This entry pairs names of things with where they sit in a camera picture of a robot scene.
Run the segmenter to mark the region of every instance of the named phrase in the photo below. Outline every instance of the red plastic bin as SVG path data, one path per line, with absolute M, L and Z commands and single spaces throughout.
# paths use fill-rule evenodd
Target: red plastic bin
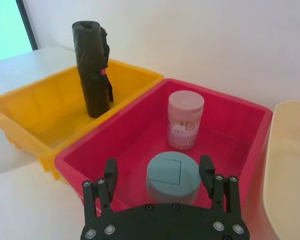
M 174 150 L 166 141 L 167 106 L 169 95 L 178 90 L 194 91 L 205 99 L 196 144 L 183 152 L 197 162 L 201 155 L 208 154 L 217 173 L 237 175 L 244 205 L 272 112 L 249 101 L 175 79 L 162 81 L 57 156 L 56 168 L 80 198 L 82 182 L 103 177 L 106 160 L 114 157 L 119 178 L 112 209 L 120 211 L 152 202 L 146 192 L 146 169 L 152 157 Z M 194 205 L 211 205 L 203 185 Z

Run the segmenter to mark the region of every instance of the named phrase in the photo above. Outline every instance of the white wall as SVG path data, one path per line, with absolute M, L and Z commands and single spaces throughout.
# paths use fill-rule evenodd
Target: white wall
M 300 99 L 300 0 L 24 0 L 40 47 L 95 20 L 110 56 L 273 108 Z

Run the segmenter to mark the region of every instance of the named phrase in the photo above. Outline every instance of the pink plastic jar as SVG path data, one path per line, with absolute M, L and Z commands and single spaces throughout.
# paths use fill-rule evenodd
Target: pink plastic jar
M 178 150 L 188 150 L 195 144 L 204 98 L 193 91 L 176 91 L 169 97 L 168 143 Z

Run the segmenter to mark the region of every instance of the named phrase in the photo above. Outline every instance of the round container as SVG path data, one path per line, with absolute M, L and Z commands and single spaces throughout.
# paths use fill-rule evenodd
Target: round container
M 195 144 L 204 98 L 193 91 L 176 91 L 169 97 L 168 143 L 178 150 L 188 150 Z
M 183 153 L 160 153 L 148 165 L 147 192 L 158 203 L 192 204 L 200 184 L 198 164 Z

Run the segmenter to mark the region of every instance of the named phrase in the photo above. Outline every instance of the jar lid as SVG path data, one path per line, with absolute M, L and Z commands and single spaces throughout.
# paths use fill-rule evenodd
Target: jar lid
M 204 98 L 193 91 L 176 91 L 169 96 L 168 112 L 182 120 L 200 118 L 203 113 Z

